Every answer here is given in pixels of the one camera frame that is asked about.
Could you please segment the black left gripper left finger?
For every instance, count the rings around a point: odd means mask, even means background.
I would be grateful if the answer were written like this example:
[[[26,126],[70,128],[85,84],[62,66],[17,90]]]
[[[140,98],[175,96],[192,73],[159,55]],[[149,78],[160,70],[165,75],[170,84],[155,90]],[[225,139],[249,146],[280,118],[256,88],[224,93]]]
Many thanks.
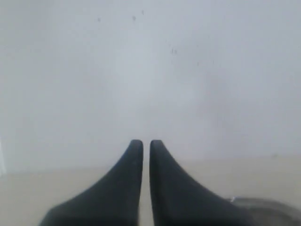
[[[143,172],[143,143],[132,140],[100,180],[50,209],[42,226],[137,226]]]

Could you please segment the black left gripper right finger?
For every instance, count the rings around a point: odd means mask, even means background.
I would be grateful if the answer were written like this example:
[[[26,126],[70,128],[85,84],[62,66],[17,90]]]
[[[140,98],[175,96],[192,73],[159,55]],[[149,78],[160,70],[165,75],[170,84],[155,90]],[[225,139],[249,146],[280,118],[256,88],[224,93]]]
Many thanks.
[[[150,197],[156,226],[254,226],[245,210],[194,180],[161,140],[150,143]]]

